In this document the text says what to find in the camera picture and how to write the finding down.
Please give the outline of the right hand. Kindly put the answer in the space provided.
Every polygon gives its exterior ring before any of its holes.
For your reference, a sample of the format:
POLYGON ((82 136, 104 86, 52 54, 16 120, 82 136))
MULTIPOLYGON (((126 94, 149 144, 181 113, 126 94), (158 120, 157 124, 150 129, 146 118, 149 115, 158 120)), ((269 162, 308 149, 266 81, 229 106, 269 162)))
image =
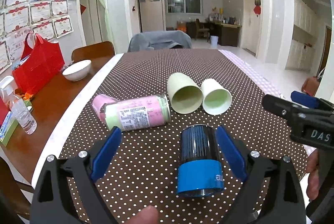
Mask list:
POLYGON ((306 194, 310 201, 317 198, 319 194, 319 153, 315 149, 308 158, 306 173, 309 174, 306 194))

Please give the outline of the left hand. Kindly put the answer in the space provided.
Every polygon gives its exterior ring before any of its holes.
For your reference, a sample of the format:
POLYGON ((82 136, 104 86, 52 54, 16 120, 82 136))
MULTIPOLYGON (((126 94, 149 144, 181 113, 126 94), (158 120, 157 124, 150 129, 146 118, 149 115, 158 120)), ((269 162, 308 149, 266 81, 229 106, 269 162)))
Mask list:
POLYGON ((158 211, 153 206, 145 207, 125 224, 158 224, 158 211))

